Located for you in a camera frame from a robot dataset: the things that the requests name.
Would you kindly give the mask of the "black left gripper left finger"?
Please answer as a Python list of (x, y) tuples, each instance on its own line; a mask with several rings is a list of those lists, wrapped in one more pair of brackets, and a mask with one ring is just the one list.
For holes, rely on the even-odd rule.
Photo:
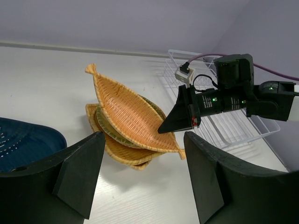
[(89, 219), (105, 148), (95, 132), (39, 161), (0, 174), (3, 224), (82, 224)]

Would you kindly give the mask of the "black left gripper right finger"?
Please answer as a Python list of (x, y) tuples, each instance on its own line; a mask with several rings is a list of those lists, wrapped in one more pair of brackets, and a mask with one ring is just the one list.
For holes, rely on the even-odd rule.
[(298, 223), (297, 171), (249, 163), (193, 132), (184, 134), (184, 146), (200, 223)]

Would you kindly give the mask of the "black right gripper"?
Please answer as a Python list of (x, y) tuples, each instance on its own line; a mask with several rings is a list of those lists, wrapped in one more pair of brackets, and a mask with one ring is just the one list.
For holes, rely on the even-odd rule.
[(200, 125), (202, 117), (221, 112), (222, 99), (219, 90), (211, 88), (199, 93), (194, 86), (187, 88), (181, 85), (178, 88), (177, 101), (158, 128), (158, 133), (190, 130)]

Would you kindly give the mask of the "small woven plate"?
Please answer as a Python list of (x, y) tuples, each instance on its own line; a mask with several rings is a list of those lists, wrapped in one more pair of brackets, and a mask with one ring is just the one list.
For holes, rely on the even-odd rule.
[(116, 131), (138, 148), (161, 153), (179, 153), (186, 158), (173, 133), (159, 134), (162, 118), (136, 92), (96, 71), (89, 64), (86, 73), (93, 76), (95, 93), (104, 116)]

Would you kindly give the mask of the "dark blue plate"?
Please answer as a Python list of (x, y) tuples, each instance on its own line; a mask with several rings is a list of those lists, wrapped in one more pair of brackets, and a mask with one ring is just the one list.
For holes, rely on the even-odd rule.
[(67, 147), (56, 129), (14, 119), (0, 119), (0, 171), (24, 167)]

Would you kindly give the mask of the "square woven plate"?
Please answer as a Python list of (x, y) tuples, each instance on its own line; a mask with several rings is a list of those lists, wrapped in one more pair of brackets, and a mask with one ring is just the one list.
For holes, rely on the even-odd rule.
[(138, 165), (132, 165), (130, 167), (134, 170), (144, 170), (149, 165), (150, 162), (151, 162), (151, 160), (141, 163), (141, 164), (138, 164)]
[(98, 106), (98, 104), (87, 104), (85, 106), (85, 111), (86, 111), (86, 115), (87, 115), (89, 124), (91, 126), (91, 129), (94, 132), (100, 132), (98, 130), (98, 128), (96, 127), (96, 124), (95, 124), (95, 121), (94, 121), (94, 112), (95, 112), (97, 106)]

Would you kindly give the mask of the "round bamboo plate green rim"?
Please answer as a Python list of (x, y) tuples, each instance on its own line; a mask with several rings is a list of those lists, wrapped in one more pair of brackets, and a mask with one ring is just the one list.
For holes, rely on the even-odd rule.
[[(140, 97), (142, 99), (144, 99), (159, 114), (159, 116), (162, 118), (162, 120), (165, 120), (166, 115), (159, 106), (157, 106), (155, 103), (148, 100), (144, 96), (140, 95)], [(96, 112), (95, 112), (94, 117), (95, 117), (94, 118), (95, 121), (98, 122), (99, 126), (104, 130), (104, 132), (107, 133), (108, 136), (110, 136), (112, 139), (114, 139), (118, 143), (121, 143), (121, 144), (123, 144), (127, 147), (131, 147), (131, 148), (138, 148), (138, 149), (141, 148), (117, 132), (117, 130), (109, 123), (108, 119), (105, 117), (105, 115), (102, 111), (102, 108), (99, 105), (96, 107)]]

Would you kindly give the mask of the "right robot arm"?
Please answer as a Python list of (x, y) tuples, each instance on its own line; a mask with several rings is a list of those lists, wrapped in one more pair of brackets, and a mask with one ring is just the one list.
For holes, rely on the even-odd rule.
[(177, 80), (183, 82), (178, 88), (177, 101), (158, 128), (158, 133), (185, 131), (200, 126), (202, 117), (246, 110), (246, 116), (279, 121), (299, 120), (299, 86), (295, 77), (287, 82), (266, 81), (254, 84), (253, 57), (250, 54), (219, 54), (214, 59), (217, 80), (213, 88), (199, 90), (194, 83), (197, 76), (190, 63), (204, 54), (195, 56), (178, 66)]

